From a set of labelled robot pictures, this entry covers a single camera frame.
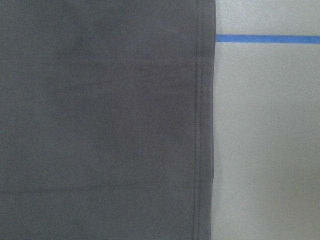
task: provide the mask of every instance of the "gray fabric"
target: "gray fabric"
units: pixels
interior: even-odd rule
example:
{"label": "gray fabric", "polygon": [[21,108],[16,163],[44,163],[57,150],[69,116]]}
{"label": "gray fabric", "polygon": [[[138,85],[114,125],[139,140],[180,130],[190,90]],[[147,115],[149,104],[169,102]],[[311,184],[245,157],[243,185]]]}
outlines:
{"label": "gray fabric", "polygon": [[209,240],[213,0],[2,0],[1,240]]}

